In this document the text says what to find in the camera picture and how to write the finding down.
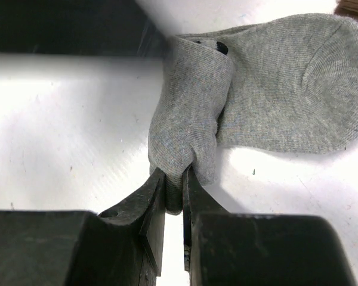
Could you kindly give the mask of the grey sock with black stripes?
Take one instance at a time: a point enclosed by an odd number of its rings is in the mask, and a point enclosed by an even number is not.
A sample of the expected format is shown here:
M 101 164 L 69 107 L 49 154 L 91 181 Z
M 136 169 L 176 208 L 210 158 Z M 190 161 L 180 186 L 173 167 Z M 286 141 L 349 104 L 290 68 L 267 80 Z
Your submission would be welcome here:
M 182 174 L 215 180 L 221 147 L 326 154 L 358 137 L 358 22 L 298 14 L 172 36 L 148 137 L 166 175 L 166 210 L 182 211 Z

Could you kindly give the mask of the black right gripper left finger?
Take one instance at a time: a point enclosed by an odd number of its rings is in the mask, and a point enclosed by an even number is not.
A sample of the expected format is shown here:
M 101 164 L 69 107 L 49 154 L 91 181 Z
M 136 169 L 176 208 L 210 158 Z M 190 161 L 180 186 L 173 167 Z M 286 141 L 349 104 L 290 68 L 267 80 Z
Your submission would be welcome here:
M 127 198 L 88 216 L 76 245 L 75 285 L 155 285 L 162 271 L 165 174 L 156 169 Z

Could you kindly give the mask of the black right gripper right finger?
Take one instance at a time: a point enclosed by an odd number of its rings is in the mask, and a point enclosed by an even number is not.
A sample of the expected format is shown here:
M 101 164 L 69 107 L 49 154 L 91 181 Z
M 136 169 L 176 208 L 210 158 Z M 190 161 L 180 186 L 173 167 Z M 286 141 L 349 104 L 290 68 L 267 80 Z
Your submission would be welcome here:
M 318 216 L 230 213 L 183 173 L 185 269 L 192 285 L 355 285 L 340 239 Z

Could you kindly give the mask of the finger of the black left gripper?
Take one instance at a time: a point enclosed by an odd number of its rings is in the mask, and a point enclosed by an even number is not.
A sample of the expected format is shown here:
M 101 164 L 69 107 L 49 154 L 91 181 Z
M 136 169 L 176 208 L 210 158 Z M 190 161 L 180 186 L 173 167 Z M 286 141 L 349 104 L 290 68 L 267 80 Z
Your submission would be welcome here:
M 168 49 L 136 1 L 0 1 L 0 52 L 162 58 Z

